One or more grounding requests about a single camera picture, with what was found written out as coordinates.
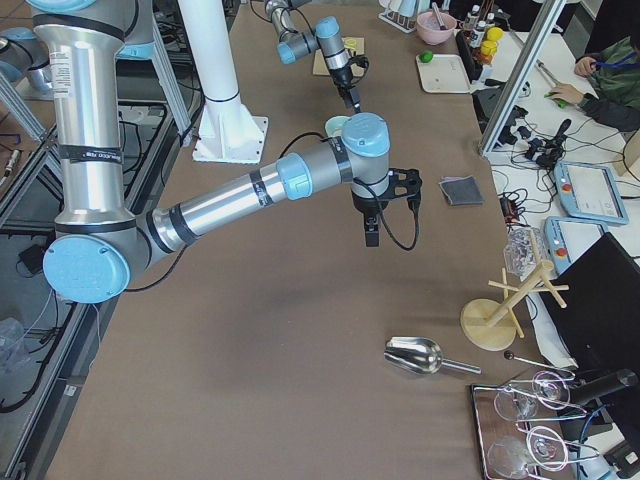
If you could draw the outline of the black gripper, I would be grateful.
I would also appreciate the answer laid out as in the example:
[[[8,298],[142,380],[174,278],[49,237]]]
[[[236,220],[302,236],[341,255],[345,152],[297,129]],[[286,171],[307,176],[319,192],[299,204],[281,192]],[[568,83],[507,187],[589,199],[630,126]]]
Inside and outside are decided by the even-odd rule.
[[[391,168],[377,183],[367,184],[355,178],[351,183],[355,208],[363,215],[365,245],[378,247],[381,213],[389,202],[407,201],[409,209],[417,215],[421,204],[421,177],[417,169]]]
[[[361,99],[359,92],[353,85],[353,72],[350,64],[331,69],[330,76],[336,86],[339,95],[343,98],[345,107],[354,113],[361,112]]]

